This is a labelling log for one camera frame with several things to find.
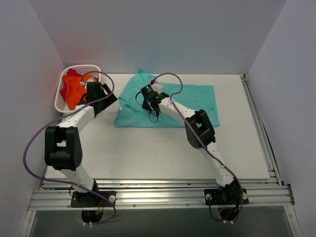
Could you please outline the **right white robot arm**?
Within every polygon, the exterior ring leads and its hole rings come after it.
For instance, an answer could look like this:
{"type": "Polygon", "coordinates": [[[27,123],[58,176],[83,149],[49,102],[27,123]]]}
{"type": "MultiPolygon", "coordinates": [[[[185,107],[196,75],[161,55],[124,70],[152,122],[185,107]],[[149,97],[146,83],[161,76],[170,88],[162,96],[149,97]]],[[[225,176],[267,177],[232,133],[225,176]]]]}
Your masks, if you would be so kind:
{"type": "Polygon", "coordinates": [[[199,150],[208,162],[218,186],[222,187],[219,198],[223,203],[232,203],[237,198],[237,190],[241,184],[236,175],[225,165],[216,143],[215,129],[205,110],[193,110],[177,101],[172,96],[161,92],[162,86],[148,84],[140,89],[144,100],[142,108],[155,112],[156,116],[168,114],[185,126],[189,144],[199,150]]]}

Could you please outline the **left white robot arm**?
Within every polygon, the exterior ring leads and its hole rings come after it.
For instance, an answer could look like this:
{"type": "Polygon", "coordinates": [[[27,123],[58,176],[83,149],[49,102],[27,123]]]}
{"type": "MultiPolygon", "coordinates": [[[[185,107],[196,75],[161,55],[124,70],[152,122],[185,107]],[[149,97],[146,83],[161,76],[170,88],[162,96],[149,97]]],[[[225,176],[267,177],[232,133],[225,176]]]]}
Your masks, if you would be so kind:
{"type": "Polygon", "coordinates": [[[76,110],[61,123],[45,129],[44,159],[48,166],[60,171],[82,194],[82,202],[88,207],[99,203],[96,181],[82,165],[83,151],[80,132],[99,113],[116,100],[107,84],[88,82],[87,92],[81,97],[76,110]]]}

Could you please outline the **orange t shirt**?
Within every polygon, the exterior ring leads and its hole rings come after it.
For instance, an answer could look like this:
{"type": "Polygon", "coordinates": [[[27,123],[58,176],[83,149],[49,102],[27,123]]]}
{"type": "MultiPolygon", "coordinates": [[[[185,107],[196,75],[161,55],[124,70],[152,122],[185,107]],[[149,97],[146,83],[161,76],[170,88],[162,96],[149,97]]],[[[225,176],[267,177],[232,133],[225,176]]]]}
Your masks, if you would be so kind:
{"type": "Polygon", "coordinates": [[[62,80],[67,86],[65,101],[69,109],[74,110],[87,90],[80,83],[81,77],[64,75],[62,80]]]}

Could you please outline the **magenta t shirt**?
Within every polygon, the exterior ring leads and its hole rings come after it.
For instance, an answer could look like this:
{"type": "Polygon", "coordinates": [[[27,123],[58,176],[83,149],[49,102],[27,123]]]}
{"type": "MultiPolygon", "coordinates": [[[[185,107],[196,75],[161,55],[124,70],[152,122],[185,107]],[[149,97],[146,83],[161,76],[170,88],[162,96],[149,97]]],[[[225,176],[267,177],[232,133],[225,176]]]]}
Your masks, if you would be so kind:
{"type": "MultiPolygon", "coordinates": [[[[81,74],[77,73],[76,70],[74,69],[68,69],[67,73],[66,73],[67,76],[74,76],[74,77],[82,77],[81,74]]],[[[66,100],[66,94],[67,94],[67,85],[66,83],[64,83],[63,87],[59,90],[59,93],[61,95],[61,97],[66,100]]]]}

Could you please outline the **white plastic basket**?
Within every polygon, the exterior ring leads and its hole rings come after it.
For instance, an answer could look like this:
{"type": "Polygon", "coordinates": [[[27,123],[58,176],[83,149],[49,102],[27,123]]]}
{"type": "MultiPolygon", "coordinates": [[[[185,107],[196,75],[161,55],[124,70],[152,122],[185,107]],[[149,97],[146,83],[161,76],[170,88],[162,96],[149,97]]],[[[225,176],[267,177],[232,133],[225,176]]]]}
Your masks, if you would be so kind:
{"type": "Polygon", "coordinates": [[[73,65],[73,66],[67,67],[66,69],[64,69],[62,71],[59,82],[58,82],[55,101],[54,101],[55,109],[61,113],[72,112],[72,110],[69,109],[69,107],[64,99],[66,97],[66,90],[65,90],[66,84],[62,80],[62,76],[67,75],[68,71],[70,69],[74,70],[76,73],[78,73],[80,75],[83,75],[83,74],[90,72],[90,71],[101,71],[101,69],[97,65],[91,65],[91,64],[73,65]]]}

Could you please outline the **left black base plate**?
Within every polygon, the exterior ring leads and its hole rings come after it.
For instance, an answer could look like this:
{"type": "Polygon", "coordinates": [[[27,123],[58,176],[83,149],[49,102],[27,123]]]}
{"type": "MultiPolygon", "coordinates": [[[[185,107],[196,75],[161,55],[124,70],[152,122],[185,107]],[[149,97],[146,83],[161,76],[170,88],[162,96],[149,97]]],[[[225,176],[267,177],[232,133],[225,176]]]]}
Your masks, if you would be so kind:
{"type": "Polygon", "coordinates": [[[90,192],[80,193],[73,192],[70,207],[73,208],[88,208],[88,207],[111,207],[116,202],[115,191],[101,191],[101,196],[107,198],[109,201],[105,201],[103,198],[94,195],[90,192]]]}

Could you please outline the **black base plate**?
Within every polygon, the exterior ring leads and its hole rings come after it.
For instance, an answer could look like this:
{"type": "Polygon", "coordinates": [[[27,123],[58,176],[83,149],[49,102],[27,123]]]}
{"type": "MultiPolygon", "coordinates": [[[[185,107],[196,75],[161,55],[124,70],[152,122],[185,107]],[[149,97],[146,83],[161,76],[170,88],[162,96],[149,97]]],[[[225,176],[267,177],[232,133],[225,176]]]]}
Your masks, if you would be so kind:
{"type": "Polygon", "coordinates": [[[80,193],[73,192],[70,207],[73,208],[88,208],[88,207],[111,207],[116,202],[115,191],[101,191],[101,196],[107,198],[109,201],[105,201],[103,198],[94,195],[90,192],[80,193]]]}
{"type": "Polygon", "coordinates": [[[240,189],[205,189],[206,205],[237,205],[240,203],[240,189]]]}

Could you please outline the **front aluminium rail frame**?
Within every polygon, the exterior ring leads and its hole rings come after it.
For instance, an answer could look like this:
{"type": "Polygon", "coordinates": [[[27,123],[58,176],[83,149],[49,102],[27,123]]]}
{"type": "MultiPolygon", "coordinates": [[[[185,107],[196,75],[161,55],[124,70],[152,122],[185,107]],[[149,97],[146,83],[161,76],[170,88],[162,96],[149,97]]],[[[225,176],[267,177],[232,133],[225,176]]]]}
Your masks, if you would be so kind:
{"type": "MultiPolygon", "coordinates": [[[[99,189],[113,190],[116,208],[162,209],[205,207],[204,190],[216,188],[214,180],[97,180],[99,189]]],[[[249,206],[293,205],[290,186],[281,186],[275,178],[267,182],[245,182],[242,185],[248,195],[249,206]]],[[[44,182],[34,191],[28,206],[30,211],[69,210],[71,197],[69,185],[44,182]]]]}

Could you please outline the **right side aluminium rail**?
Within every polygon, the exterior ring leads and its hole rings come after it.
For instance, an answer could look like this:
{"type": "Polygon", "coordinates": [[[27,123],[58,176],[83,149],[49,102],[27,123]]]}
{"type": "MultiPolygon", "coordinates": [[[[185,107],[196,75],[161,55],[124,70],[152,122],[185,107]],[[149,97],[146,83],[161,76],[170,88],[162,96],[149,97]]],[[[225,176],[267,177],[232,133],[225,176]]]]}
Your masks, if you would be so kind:
{"type": "Polygon", "coordinates": [[[259,115],[259,112],[257,110],[257,107],[255,105],[255,102],[253,100],[249,86],[246,81],[246,74],[241,74],[240,79],[241,79],[241,83],[243,85],[243,89],[244,89],[244,92],[245,92],[245,95],[250,107],[250,111],[254,120],[254,124],[255,124],[257,135],[258,135],[260,145],[264,154],[266,165],[269,170],[272,170],[274,172],[277,184],[279,186],[283,186],[284,183],[281,179],[281,176],[277,167],[277,161],[274,156],[274,152],[272,150],[262,119],[259,115]]]}

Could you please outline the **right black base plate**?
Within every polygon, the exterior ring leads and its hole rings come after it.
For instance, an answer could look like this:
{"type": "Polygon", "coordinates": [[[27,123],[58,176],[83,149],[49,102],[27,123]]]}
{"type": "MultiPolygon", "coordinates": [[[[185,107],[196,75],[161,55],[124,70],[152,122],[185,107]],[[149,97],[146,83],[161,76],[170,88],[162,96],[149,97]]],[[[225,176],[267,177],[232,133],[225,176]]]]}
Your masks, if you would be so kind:
{"type": "Polygon", "coordinates": [[[205,189],[206,205],[237,205],[240,203],[240,189],[205,189]]]}

